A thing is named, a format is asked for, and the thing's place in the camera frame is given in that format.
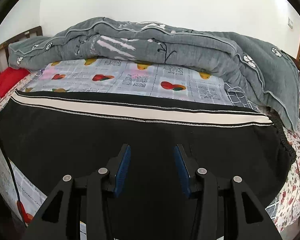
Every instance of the bed sheet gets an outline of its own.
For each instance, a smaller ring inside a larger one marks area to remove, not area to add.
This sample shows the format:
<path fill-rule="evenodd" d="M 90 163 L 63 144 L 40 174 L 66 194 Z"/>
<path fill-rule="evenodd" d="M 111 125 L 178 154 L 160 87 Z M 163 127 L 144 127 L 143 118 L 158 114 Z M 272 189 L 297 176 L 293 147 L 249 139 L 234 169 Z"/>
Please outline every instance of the bed sheet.
<path fill-rule="evenodd" d="M 181 66 L 108 58 L 50 63 L 22 91 L 135 94 L 258 110 L 240 88 L 216 76 Z"/>

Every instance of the black cloth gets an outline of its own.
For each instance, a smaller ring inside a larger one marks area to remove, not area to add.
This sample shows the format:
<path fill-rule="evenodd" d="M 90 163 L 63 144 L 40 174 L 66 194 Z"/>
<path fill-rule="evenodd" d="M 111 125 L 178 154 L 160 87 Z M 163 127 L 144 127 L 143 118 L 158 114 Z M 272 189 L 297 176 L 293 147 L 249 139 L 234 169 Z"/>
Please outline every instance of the black cloth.
<path fill-rule="evenodd" d="M 255 113 L 235 106 L 122 94 L 24 94 Z M 120 240 L 189 238 L 196 200 L 182 194 L 173 159 L 177 144 L 215 176 L 241 176 L 264 207 L 281 190 L 295 160 L 276 121 L 270 126 L 237 128 L 144 123 L 25 106 L 12 99 L 0 118 L 0 137 L 7 155 L 46 195 L 64 175 L 89 175 L 117 156 L 122 144 L 131 146 L 123 192 L 109 201 L 114 237 Z"/>

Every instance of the white wall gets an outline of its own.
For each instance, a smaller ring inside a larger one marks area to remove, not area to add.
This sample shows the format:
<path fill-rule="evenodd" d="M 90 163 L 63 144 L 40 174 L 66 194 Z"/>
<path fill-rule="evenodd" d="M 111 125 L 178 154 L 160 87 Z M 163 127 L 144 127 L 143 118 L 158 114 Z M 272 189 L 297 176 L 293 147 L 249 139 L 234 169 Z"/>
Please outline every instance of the white wall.
<path fill-rule="evenodd" d="M 232 31 L 269 41 L 296 57 L 300 16 L 287 0 L 41 0 L 44 35 L 86 19 L 158 21 L 200 31 Z M 294 23 L 288 26 L 288 17 Z"/>
<path fill-rule="evenodd" d="M 19 0 L 0 24 L 0 44 L 40 25 L 40 0 Z M 0 70 L 8 67 L 4 50 L 0 51 Z"/>

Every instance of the red pillow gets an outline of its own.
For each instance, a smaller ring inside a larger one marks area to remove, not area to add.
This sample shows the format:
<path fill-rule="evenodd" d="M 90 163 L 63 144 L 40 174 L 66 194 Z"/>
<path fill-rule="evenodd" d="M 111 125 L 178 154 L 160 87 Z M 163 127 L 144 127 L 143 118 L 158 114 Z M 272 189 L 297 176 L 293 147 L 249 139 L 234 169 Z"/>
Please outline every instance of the red pillow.
<path fill-rule="evenodd" d="M 0 98 L 3 98 L 5 94 L 14 87 L 21 79 L 29 75 L 29 71 L 25 68 L 14 69 L 8 67 L 6 70 L 0 73 Z"/>

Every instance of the folded comforter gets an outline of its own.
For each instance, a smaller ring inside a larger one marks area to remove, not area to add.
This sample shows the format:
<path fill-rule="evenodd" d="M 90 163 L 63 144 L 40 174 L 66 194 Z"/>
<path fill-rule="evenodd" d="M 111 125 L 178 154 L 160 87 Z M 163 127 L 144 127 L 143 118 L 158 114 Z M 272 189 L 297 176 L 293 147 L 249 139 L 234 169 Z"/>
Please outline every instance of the folded comforter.
<path fill-rule="evenodd" d="M 276 110 L 296 130 L 300 78 L 289 56 L 276 46 L 237 33 L 199 32 L 165 24 L 118 22 L 97 17 L 54 37 L 9 45 L 9 65 L 39 70 L 54 61 L 103 56 L 182 65 L 241 87 L 254 103 Z"/>

